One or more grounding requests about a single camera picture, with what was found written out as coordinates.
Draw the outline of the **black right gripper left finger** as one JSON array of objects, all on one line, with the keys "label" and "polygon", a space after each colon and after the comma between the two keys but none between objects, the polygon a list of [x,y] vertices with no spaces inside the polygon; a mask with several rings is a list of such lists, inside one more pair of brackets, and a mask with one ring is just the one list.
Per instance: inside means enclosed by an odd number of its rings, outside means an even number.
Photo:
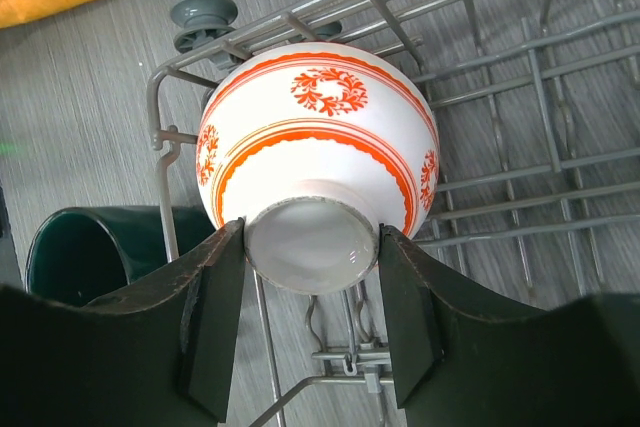
[{"label": "black right gripper left finger", "polygon": [[227,417],[242,220],[84,307],[1,289],[5,426],[215,426]]}]

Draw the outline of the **dark green mug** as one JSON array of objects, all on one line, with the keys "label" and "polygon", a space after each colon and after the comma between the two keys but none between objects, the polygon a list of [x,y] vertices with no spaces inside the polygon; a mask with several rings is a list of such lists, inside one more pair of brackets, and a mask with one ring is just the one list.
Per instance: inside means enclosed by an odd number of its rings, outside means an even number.
[{"label": "dark green mug", "polygon": [[26,288],[46,300],[82,307],[138,281],[136,292],[173,293],[158,206],[69,207],[37,230],[26,264]]}]

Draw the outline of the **white red patterned bowl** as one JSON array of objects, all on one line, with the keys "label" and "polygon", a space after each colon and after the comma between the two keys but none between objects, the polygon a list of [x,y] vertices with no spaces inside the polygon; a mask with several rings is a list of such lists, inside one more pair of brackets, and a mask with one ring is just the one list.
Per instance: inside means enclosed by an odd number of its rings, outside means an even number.
[{"label": "white red patterned bowl", "polygon": [[202,114],[196,178],[216,227],[301,294],[347,289],[377,264],[380,230],[415,236],[434,202],[439,135],[420,90],[364,50],[281,46],[244,62]]}]

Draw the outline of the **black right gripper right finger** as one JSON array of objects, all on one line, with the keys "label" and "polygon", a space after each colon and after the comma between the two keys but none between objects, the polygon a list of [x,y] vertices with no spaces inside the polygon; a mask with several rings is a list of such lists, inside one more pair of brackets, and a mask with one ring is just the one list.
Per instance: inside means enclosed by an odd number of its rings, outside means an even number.
[{"label": "black right gripper right finger", "polygon": [[398,407],[411,426],[635,426],[639,298],[538,309],[381,230],[379,276]]}]

